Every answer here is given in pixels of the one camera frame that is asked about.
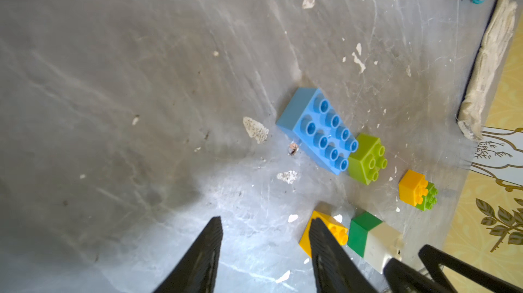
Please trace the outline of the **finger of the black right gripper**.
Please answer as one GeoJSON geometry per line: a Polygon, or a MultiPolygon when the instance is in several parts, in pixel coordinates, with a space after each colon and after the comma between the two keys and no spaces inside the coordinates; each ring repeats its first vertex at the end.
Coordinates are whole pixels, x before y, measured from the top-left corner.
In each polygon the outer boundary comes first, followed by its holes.
{"type": "Polygon", "coordinates": [[[396,259],[386,264],[384,275],[392,292],[449,292],[442,279],[429,279],[396,259]]]}
{"type": "Polygon", "coordinates": [[[457,292],[457,290],[446,277],[441,266],[451,269],[491,292],[522,292],[521,288],[471,266],[431,245],[424,245],[418,256],[431,278],[451,292],[457,292]]]}

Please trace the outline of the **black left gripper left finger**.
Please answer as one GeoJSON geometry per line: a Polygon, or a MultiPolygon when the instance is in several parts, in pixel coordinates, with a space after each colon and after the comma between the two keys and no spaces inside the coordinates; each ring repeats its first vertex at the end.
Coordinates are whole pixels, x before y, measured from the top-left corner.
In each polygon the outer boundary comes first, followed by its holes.
{"type": "Polygon", "coordinates": [[[197,239],[156,292],[213,292],[219,266],[223,228],[211,218],[197,239]]]}

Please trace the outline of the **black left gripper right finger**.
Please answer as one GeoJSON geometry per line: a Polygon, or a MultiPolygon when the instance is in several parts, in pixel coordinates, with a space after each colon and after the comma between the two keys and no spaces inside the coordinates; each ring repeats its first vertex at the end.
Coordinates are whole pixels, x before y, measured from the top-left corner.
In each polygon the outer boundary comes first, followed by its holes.
{"type": "Polygon", "coordinates": [[[309,240],[318,292],[376,291],[321,219],[311,221],[309,240]]]}

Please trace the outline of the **yellow lego brick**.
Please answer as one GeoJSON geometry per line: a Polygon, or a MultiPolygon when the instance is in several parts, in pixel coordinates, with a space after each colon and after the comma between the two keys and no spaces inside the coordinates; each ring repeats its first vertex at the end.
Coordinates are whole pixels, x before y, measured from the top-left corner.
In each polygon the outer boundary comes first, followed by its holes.
{"type": "Polygon", "coordinates": [[[311,243],[309,239],[309,231],[312,220],[317,218],[319,218],[323,223],[325,223],[328,230],[331,232],[331,234],[334,236],[334,238],[340,245],[346,245],[348,241],[349,230],[345,226],[343,226],[342,223],[338,222],[331,215],[327,215],[318,211],[313,211],[306,225],[305,231],[303,232],[303,235],[299,241],[299,246],[301,246],[301,248],[306,252],[306,254],[310,258],[312,257],[312,252],[311,243]]]}

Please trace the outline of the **dark green lego brick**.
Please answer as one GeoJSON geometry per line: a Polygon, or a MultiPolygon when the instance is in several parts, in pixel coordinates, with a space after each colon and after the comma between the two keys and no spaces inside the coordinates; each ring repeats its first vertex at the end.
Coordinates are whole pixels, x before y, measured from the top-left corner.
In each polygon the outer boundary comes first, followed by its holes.
{"type": "Polygon", "coordinates": [[[350,223],[347,245],[363,258],[370,231],[382,223],[381,219],[367,211],[355,217],[350,223]]]}

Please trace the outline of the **lime green lego brick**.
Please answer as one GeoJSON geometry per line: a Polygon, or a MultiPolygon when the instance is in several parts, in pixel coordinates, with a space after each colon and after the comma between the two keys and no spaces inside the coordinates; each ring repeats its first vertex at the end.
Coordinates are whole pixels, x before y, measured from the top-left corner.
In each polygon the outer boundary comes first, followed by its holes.
{"type": "Polygon", "coordinates": [[[379,172],[388,166],[385,147],[376,136],[360,133],[356,139],[359,147],[348,157],[348,173],[356,181],[370,185],[378,180],[379,172]]]}

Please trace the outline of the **large blue lego brick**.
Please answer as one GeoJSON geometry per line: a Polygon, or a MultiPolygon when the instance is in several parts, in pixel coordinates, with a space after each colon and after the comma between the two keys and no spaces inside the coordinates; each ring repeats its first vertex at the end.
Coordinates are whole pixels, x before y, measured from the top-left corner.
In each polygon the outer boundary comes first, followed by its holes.
{"type": "Polygon", "coordinates": [[[335,175],[347,171],[358,141],[320,89],[296,90],[276,125],[318,166],[335,175]]]}

